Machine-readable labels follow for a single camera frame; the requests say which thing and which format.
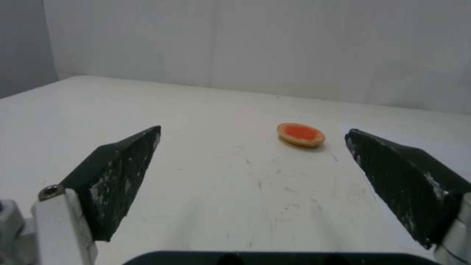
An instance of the gray wall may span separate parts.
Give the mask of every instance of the gray wall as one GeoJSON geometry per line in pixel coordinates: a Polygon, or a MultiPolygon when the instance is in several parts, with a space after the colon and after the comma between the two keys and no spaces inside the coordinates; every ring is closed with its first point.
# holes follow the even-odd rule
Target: gray wall
{"type": "Polygon", "coordinates": [[[471,1],[45,0],[59,77],[471,113],[471,1]]]}
{"type": "Polygon", "coordinates": [[[0,98],[57,81],[41,0],[0,1],[0,98]]]}

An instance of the scratch mark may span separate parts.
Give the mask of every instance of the scratch mark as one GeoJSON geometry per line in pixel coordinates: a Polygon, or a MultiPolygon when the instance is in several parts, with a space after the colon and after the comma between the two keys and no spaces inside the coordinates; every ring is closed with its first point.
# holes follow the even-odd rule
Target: scratch mark
{"type": "Polygon", "coordinates": [[[333,157],[333,159],[338,162],[339,160],[337,159],[337,157],[334,155],[334,154],[331,154],[331,156],[333,157]]]}
{"type": "Polygon", "coordinates": [[[270,247],[271,249],[273,249],[273,232],[275,231],[275,227],[273,226],[273,222],[269,218],[267,212],[265,212],[265,221],[267,221],[268,224],[270,225],[270,247]]]}
{"type": "Polygon", "coordinates": [[[295,193],[295,194],[298,194],[299,192],[297,190],[293,190],[293,189],[290,189],[288,187],[285,187],[283,190],[287,191],[287,192],[290,192],[290,193],[295,193]]]}
{"type": "Polygon", "coordinates": [[[250,239],[250,241],[247,242],[247,247],[248,247],[248,248],[252,248],[252,245],[253,245],[253,241],[254,241],[254,240],[255,240],[255,239],[254,239],[254,237],[252,236],[252,238],[250,239]]]}
{"type": "Polygon", "coordinates": [[[289,222],[292,222],[292,221],[293,221],[293,219],[275,218],[275,222],[289,223],[289,222]]]}
{"type": "Polygon", "coordinates": [[[334,175],[333,177],[333,188],[332,188],[332,193],[330,194],[330,197],[331,198],[335,198],[335,192],[336,192],[336,189],[337,189],[337,176],[334,175]]]}
{"type": "Polygon", "coordinates": [[[322,206],[321,206],[321,204],[320,204],[318,201],[316,201],[316,199],[314,199],[314,198],[309,198],[309,199],[316,205],[316,207],[317,207],[317,209],[319,210],[319,212],[322,212],[322,206]]]}

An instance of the white tabletop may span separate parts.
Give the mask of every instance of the white tabletop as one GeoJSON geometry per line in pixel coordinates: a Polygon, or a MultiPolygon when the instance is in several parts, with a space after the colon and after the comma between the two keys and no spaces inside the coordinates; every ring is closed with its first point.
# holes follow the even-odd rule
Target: white tabletop
{"type": "Polygon", "coordinates": [[[30,216],[39,190],[97,146],[152,125],[162,125],[161,143],[128,216],[97,244],[97,264],[171,249],[431,257],[352,159],[343,139],[351,127],[471,175],[471,116],[81,76],[0,100],[0,196],[30,216]],[[320,129],[324,146],[284,145],[282,122],[320,129]]]}

